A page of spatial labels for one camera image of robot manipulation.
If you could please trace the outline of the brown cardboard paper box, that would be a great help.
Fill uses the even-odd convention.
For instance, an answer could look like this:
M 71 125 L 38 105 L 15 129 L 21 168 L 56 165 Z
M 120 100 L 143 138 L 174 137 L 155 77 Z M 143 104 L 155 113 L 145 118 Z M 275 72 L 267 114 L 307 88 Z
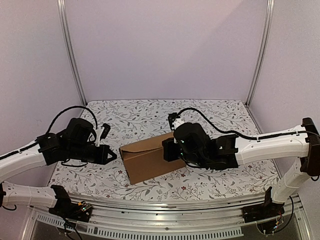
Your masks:
M 180 159 L 171 162 L 164 159 L 162 141 L 172 137 L 173 133 L 169 132 L 119 148 L 130 184 L 138 184 L 186 166 Z

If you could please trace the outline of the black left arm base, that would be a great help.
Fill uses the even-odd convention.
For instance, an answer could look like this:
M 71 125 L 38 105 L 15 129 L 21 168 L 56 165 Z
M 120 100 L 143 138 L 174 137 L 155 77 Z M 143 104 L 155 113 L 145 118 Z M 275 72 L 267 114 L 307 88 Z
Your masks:
M 73 203 L 67 191 L 60 185 L 51 185 L 54 191 L 56 203 L 48 209 L 52 215 L 56 215 L 63 219 L 71 219 L 75 221 L 88 223 L 93 211 L 93 205 L 85 200 Z

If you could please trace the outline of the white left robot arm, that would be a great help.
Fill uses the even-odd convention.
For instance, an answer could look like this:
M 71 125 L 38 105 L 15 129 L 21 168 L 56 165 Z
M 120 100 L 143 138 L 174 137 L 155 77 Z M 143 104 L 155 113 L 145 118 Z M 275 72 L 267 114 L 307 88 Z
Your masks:
M 82 118 L 72 118 L 65 129 L 48 132 L 13 152 L 0 157 L 0 205 L 41 206 L 55 208 L 63 217 L 74 213 L 74 205 L 61 185 L 31 186 L 30 180 L 12 180 L 26 176 L 34 169 L 50 167 L 69 160 L 87 164 L 106 165 L 117 158 L 107 144 L 103 144 L 111 127 L 109 124 L 93 126 Z

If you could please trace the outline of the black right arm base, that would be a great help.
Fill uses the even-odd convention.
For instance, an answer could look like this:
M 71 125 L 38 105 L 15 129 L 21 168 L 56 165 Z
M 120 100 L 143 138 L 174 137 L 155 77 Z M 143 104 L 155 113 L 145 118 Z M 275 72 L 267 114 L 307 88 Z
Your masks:
M 264 221 L 257 224 L 257 229 L 264 235 L 274 234 L 279 226 L 277 216 L 285 213 L 284 203 L 274 203 L 272 199 L 272 187 L 269 187 L 264 194 L 264 201 L 259 204 L 245 206 L 241 209 L 242 217 L 245 223 L 262 221 L 273 218 L 273 220 Z

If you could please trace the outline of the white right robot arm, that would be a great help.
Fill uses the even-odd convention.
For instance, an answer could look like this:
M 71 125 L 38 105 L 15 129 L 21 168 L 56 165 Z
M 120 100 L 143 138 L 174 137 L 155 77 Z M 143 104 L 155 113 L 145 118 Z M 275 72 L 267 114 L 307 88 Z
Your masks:
M 196 168 L 219 171 L 262 160 L 296 157 L 284 177 L 265 195 L 266 201 L 258 208 L 262 218 L 269 218 L 305 181 L 320 174 L 320 135 L 309 117 L 293 128 L 253 136 L 231 132 L 210 138 L 199 123 L 181 118 L 171 121 L 170 127 L 173 136 L 162 141 L 167 162 L 180 159 Z

